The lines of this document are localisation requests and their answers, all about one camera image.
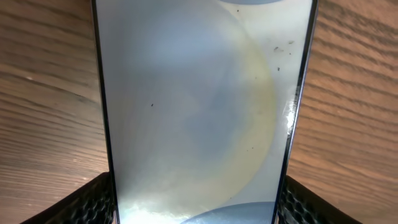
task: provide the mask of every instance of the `blue curved shape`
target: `blue curved shape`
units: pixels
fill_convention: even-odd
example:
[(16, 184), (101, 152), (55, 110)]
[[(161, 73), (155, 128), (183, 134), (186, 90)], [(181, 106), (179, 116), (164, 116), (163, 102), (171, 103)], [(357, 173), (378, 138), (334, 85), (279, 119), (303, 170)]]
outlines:
[(220, 1), (229, 2), (233, 4), (268, 4), (281, 0), (220, 0)]
[(217, 208), (181, 224), (271, 224), (275, 202), (252, 202)]

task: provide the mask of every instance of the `wooden surface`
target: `wooden surface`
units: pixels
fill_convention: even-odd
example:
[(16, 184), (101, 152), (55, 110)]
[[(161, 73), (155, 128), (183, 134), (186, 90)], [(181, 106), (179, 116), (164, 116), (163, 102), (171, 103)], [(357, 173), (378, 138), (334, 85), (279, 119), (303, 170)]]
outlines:
[[(288, 174), (364, 223), (398, 220), (395, 0), (320, 0)], [(88, 0), (0, 1), (0, 223), (108, 170)]]

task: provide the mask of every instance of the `black phone edge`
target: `black phone edge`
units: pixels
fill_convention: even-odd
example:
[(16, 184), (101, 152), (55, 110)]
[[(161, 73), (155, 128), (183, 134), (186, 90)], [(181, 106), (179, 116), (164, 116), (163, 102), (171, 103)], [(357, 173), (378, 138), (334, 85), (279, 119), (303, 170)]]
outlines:
[[(103, 76), (103, 68), (102, 68), (101, 43), (100, 43), (100, 33), (99, 33), (99, 27), (98, 27), (98, 16), (97, 16), (97, 11), (96, 11), (96, 0), (91, 0), (91, 15), (92, 15), (92, 20), (93, 20), (93, 25), (94, 25), (93, 32), (94, 32), (94, 38), (95, 38), (94, 42), (95, 42), (95, 49), (96, 49), (96, 61), (97, 61), (98, 78), (99, 78), (99, 90), (100, 90), (99, 92), (101, 95), (101, 105), (102, 105), (102, 112), (103, 112), (106, 152), (108, 154), (109, 172), (111, 173), (112, 188), (113, 188), (113, 194), (114, 194), (116, 223), (120, 224), (118, 198), (117, 198), (117, 193), (116, 193), (116, 181), (114, 178), (114, 171), (113, 171), (111, 136), (109, 133), (108, 111), (107, 111), (107, 107), (106, 107), (105, 85), (104, 85), (104, 76)], [(290, 152), (292, 149), (292, 143), (293, 143), (295, 128), (296, 128), (296, 124), (297, 124), (297, 115), (299, 114), (304, 81), (305, 81), (305, 77), (306, 77), (307, 70), (308, 70), (308, 61), (310, 58), (311, 45), (312, 45), (312, 40), (313, 40), (313, 35), (314, 35), (314, 30), (315, 30), (315, 23), (317, 21), (316, 20), (317, 16), (318, 16), (318, 0), (312, 0), (310, 19), (308, 21), (307, 34), (305, 36), (303, 56), (302, 56), (302, 61), (301, 61), (301, 66), (300, 66), (300, 73), (298, 75), (298, 82), (297, 82), (296, 94), (295, 94), (295, 99), (294, 99), (295, 107), (296, 107), (296, 109), (295, 109), (296, 112), (294, 114), (294, 123), (290, 129), (291, 130), (290, 133), (288, 133), (287, 144), (286, 144), (286, 148), (285, 148), (285, 155), (284, 155), (284, 160), (282, 163), (282, 169), (280, 172), (277, 197), (275, 200), (275, 207), (274, 207), (274, 212), (272, 214), (271, 223), (275, 223), (275, 220), (276, 220), (278, 201), (280, 198), (280, 194), (282, 192), (282, 186), (283, 186), (284, 179), (286, 176), (287, 165), (289, 163)]]
[(301, 61), (301, 66), (300, 66), (300, 73), (298, 75), (296, 94), (295, 94), (295, 98), (294, 98), (294, 102), (295, 102), (294, 106), (296, 107), (295, 114), (294, 114), (294, 122), (290, 129), (290, 133), (288, 133), (287, 140), (286, 140), (285, 156), (284, 156), (284, 160), (282, 163), (282, 169), (280, 171), (278, 191), (277, 191), (277, 196), (276, 196), (276, 200), (275, 200), (274, 213), (272, 214), (271, 223), (275, 223), (275, 220), (276, 220), (279, 198), (282, 193), (282, 187), (284, 185), (284, 180), (285, 180), (286, 171), (287, 171), (287, 165), (289, 164), (290, 153), (292, 151), (293, 138), (294, 138), (296, 125), (297, 125), (297, 118), (298, 118), (299, 110), (300, 110), (300, 103), (301, 103), (301, 98), (302, 98), (303, 89), (304, 89), (304, 81), (305, 81), (305, 77), (307, 76), (308, 62), (310, 59), (310, 52), (311, 52), (313, 35), (315, 32), (315, 24), (317, 22), (317, 16), (318, 16), (318, 0), (312, 0), (310, 19), (308, 20), (307, 34), (305, 36), (305, 43), (304, 43), (303, 56), (302, 56), (302, 61)]

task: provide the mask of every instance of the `smartphone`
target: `smartphone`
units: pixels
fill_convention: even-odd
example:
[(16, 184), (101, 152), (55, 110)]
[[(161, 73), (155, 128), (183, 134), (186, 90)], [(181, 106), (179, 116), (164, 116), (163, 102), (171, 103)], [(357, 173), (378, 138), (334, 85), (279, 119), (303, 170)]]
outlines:
[(126, 223), (274, 223), (316, 0), (92, 1)]

